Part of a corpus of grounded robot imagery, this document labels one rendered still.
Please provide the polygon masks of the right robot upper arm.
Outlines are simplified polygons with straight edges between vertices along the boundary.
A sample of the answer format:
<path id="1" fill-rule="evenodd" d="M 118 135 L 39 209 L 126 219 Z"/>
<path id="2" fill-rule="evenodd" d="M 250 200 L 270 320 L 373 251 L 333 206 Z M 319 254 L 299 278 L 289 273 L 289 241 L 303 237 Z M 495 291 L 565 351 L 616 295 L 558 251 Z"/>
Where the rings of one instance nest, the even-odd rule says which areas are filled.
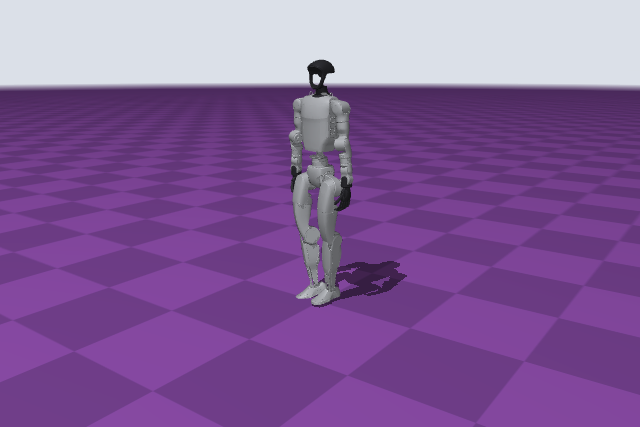
<path id="1" fill-rule="evenodd" d="M 290 132 L 289 139 L 295 144 L 303 142 L 301 131 L 301 101 L 303 98 L 295 99 L 293 102 L 295 130 Z"/>

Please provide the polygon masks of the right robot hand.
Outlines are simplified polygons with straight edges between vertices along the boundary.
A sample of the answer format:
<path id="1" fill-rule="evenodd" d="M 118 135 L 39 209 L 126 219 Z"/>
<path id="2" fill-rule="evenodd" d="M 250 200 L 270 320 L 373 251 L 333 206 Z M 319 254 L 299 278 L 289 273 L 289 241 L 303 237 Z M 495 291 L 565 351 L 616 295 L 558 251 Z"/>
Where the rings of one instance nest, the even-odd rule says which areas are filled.
<path id="1" fill-rule="evenodd" d="M 295 166 L 292 166 L 292 167 L 291 167 L 291 175 L 293 175 L 293 178 L 292 178 L 292 180 L 291 180 L 291 191 L 292 191 L 292 193 L 293 193 L 293 189 L 294 189 L 294 184 L 295 184 L 296 177 L 297 177 L 299 174 L 302 174 L 302 172 L 298 172 L 298 173 L 297 173 L 297 169 L 296 169 L 296 167 L 295 167 Z"/>

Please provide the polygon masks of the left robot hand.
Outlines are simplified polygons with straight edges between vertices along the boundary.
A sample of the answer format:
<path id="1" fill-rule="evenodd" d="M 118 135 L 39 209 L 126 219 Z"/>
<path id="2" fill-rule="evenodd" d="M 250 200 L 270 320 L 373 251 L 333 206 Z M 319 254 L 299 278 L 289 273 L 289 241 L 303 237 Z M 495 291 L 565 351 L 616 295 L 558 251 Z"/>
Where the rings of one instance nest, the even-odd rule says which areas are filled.
<path id="1" fill-rule="evenodd" d="M 341 187 L 343 187 L 343 189 L 341 191 L 341 196 L 334 203 L 334 205 L 336 205 L 341 200 L 339 207 L 337 209 L 334 209 L 336 211 L 344 210 L 345 208 L 347 208 L 350 205 L 350 198 L 351 198 L 350 188 L 352 187 L 352 184 L 347 185 L 347 177 L 346 176 L 343 176 L 341 178 Z"/>

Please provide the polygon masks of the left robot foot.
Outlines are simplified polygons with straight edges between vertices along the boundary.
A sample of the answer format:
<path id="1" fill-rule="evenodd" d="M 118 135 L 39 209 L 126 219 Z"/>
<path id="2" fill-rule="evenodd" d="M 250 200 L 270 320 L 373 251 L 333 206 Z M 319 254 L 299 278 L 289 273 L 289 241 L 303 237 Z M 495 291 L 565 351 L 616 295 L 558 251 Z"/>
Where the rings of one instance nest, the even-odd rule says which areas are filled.
<path id="1" fill-rule="evenodd" d="M 340 290 L 337 286 L 335 286 L 335 290 L 333 292 L 329 292 L 329 289 L 324 289 L 320 294 L 314 297 L 311 300 L 311 304 L 313 305 L 321 305 L 331 301 L 334 298 L 340 297 Z"/>

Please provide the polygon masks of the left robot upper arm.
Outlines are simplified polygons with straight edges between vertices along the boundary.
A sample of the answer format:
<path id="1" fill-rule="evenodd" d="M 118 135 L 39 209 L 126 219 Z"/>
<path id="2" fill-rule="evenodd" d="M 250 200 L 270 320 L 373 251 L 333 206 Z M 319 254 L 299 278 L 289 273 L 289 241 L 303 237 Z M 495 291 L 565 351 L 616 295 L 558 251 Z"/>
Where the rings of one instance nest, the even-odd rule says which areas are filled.
<path id="1" fill-rule="evenodd" d="M 336 126 L 338 132 L 338 138 L 334 141 L 334 148 L 337 151 L 346 151 L 345 150 L 345 139 L 349 139 L 349 114 L 350 114 L 350 105 L 341 100 L 331 100 L 331 110 L 332 113 L 336 116 Z"/>

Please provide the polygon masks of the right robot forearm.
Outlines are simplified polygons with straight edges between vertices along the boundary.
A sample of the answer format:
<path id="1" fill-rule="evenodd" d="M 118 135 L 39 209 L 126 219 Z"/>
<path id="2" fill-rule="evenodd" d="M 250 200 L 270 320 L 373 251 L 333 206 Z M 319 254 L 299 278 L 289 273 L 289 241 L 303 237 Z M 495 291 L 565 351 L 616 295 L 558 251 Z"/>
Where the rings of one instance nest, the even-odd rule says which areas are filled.
<path id="1" fill-rule="evenodd" d="M 302 149 L 303 145 L 295 144 L 290 141 L 292 154 L 291 154 L 291 167 L 295 166 L 297 169 L 297 173 L 302 171 Z M 291 169 L 290 167 L 290 169 Z"/>

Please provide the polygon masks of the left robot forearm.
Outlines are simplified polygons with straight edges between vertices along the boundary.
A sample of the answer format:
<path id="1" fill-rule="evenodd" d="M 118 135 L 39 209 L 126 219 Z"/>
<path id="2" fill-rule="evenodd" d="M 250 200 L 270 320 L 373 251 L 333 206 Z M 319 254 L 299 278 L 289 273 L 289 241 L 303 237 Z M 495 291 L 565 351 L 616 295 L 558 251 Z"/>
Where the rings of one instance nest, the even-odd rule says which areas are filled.
<path id="1" fill-rule="evenodd" d="M 352 169 L 352 163 L 351 163 L 352 151 L 351 151 L 350 141 L 348 138 L 345 139 L 344 145 L 345 145 L 346 151 L 339 153 L 340 168 L 341 168 L 340 172 L 341 172 L 341 178 L 343 176 L 346 176 L 347 185 L 350 185 L 353 183 L 353 176 L 352 176 L 353 169 Z"/>

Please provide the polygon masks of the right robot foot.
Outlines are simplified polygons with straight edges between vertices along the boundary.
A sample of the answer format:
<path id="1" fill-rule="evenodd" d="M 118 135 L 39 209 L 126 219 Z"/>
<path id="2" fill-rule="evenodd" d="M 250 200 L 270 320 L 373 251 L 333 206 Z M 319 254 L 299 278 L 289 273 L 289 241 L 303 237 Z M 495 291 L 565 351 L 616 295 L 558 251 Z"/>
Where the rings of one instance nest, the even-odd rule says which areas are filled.
<path id="1" fill-rule="evenodd" d="M 315 286 L 317 286 L 317 284 Z M 324 282 L 319 282 L 318 287 L 315 287 L 315 286 L 314 288 L 311 288 L 308 285 L 308 287 L 305 290 L 303 290 L 301 293 L 296 295 L 296 298 L 298 299 L 312 298 L 313 296 L 320 294 L 326 288 L 326 284 Z"/>

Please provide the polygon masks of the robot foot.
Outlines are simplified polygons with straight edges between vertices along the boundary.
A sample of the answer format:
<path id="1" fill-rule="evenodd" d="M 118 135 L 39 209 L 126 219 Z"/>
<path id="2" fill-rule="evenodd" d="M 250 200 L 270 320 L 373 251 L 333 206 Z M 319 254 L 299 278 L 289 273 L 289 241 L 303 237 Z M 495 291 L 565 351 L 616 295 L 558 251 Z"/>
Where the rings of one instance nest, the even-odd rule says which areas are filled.
<path id="1" fill-rule="evenodd" d="M 315 286 L 317 286 L 317 284 Z M 326 284 L 324 282 L 319 282 L 318 287 L 315 287 L 315 286 L 314 288 L 311 288 L 308 285 L 308 287 L 305 290 L 303 290 L 301 293 L 296 295 L 296 298 L 298 299 L 312 298 L 313 296 L 320 294 L 326 288 Z"/>
<path id="2" fill-rule="evenodd" d="M 320 294 L 314 297 L 311 300 L 311 304 L 313 305 L 321 305 L 331 301 L 334 298 L 340 297 L 340 290 L 337 286 L 335 286 L 335 290 L 333 292 L 329 292 L 329 289 L 324 289 Z"/>

